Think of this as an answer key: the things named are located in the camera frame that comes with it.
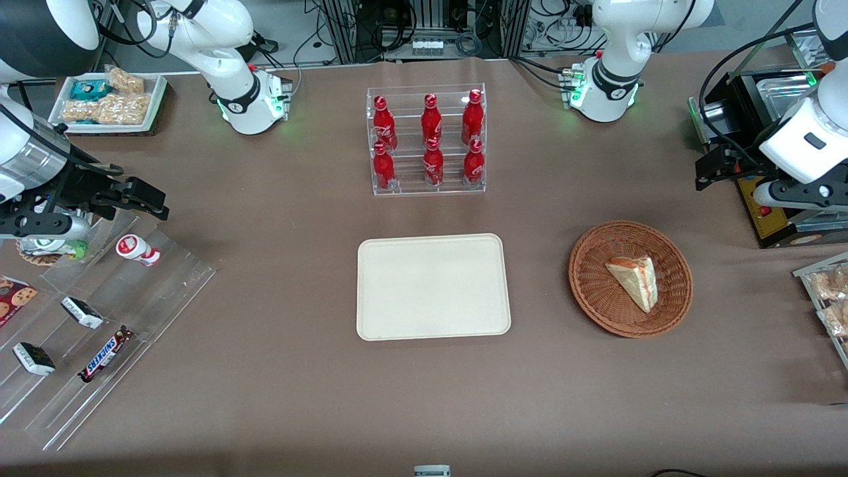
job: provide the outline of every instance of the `white tray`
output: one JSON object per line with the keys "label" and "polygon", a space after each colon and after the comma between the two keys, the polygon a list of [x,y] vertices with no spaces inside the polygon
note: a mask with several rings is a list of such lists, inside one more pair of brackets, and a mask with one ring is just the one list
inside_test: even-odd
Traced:
{"label": "white tray", "polygon": [[[159,112],[159,106],[162,103],[162,97],[165,95],[168,80],[159,74],[133,73],[133,75],[144,79],[144,92],[150,94],[148,113],[144,116],[142,124],[76,124],[67,122],[65,124],[68,125],[68,132],[71,134],[129,134],[150,131],[150,128],[153,127],[153,120],[156,119],[156,113]],[[65,78],[62,89],[59,91],[59,97],[56,99],[56,103],[53,104],[53,110],[50,111],[47,122],[54,126],[64,122],[62,120],[64,102],[68,100],[70,89],[74,86],[74,83],[77,81],[102,80],[105,78],[105,73],[86,73],[85,75]]]}
{"label": "white tray", "polygon": [[366,341],[510,329],[504,246],[492,233],[366,240],[357,285],[356,332]]}

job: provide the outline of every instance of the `bread slice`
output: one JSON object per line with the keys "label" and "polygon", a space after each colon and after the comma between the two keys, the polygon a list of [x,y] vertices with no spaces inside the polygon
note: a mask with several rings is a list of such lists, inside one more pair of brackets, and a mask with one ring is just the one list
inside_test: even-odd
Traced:
{"label": "bread slice", "polygon": [[606,269],[612,273],[642,311],[647,313],[656,305],[656,275],[654,262],[649,256],[615,257],[606,263]]}

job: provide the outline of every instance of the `packaged pastry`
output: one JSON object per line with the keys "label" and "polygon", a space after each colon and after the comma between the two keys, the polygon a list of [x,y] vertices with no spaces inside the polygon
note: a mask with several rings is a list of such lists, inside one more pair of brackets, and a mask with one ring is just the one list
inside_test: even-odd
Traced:
{"label": "packaged pastry", "polygon": [[837,338],[848,337],[848,330],[845,324],[845,302],[838,301],[831,306],[818,312],[818,316],[822,318],[828,333]]}
{"label": "packaged pastry", "polygon": [[150,106],[148,94],[108,94],[98,101],[100,124],[142,124]]}
{"label": "packaged pastry", "polygon": [[100,104],[97,101],[69,99],[64,102],[64,108],[62,108],[62,121],[95,121],[98,117],[99,109]]}
{"label": "packaged pastry", "polygon": [[848,298],[848,267],[839,265],[831,270],[807,275],[812,293],[819,300],[845,300]]}
{"label": "packaged pastry", "polygon": [[606,263],[606,269],[612,273],[642,311],[647,313],[656,305],[658,300],[656,274],[654,262],[649,256],[615,257]]}
{"label": "packaged pastry", "polygon": [[117,66],[106,65],[106,80],[121,93],[144,93],[144,78],[131,75]]}

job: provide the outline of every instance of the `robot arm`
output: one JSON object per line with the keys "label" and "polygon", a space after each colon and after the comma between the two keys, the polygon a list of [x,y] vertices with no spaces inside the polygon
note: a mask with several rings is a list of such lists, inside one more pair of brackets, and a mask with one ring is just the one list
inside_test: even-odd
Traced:
{"label": "robot arm", "polygon": [[167,218],[164,193],[114,179],[120,168],[98,165],[8,96],[12,81],[88,71],[98,44],[87,0],[0,0],[0,239],[79,239],[116,207]]}
{"label": "robot arm", "polygon": [[[818,0],[813,20],[836,67],[760,145],[760,151],[797,182],[762,184],[754,198],[761,205],[848,210],[848,179],[840,165],[848,158],[848,2]],[[814,187],[799,187],[798,182]]]}
{"label": "robot arm", "polygon": [[[238,0],[155,0],[157,28],[148,42],[194,67],[218,97],[224,119],[242,134],[257,134],[287,118],[286,91],[278,76],[251,71],[235,49],[250,42],[254,23]],[[151,15],[139,11],[148,35]]]}
{"label": "robot arm", "polygon": [[653,46],[645,34],[671,33],[704,23],[715,0],[595,0],[594,22],[606,34],[600,59],[574,65],[582,71],[572,81],[571,106],[598,122],[624,115]]}

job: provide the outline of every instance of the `snickers bar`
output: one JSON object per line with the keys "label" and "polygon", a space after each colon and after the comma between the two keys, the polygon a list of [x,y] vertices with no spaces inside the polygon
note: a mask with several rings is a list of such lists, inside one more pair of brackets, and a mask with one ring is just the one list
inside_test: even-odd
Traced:
{"label": "snickers bar", "polygon": [[120,329],[115,332],[114,336],[109,338],[106,345],[104,345],[94,359],[88,363],[88,366],[86,366],[86,368],[78,374],[80,378],[82,378],[82,382],[91,383],[92,379],[94,379],[94,377],[97,376],[103,368],[106,368],[106,365],[112,361],[112,358],[114,358],[115,355],[118,354],[118,351],[124,347],[124,343],[126,343],[129,338],[132,338],[133,334],[134,333],[127,329],[126,326],[121,325]]}

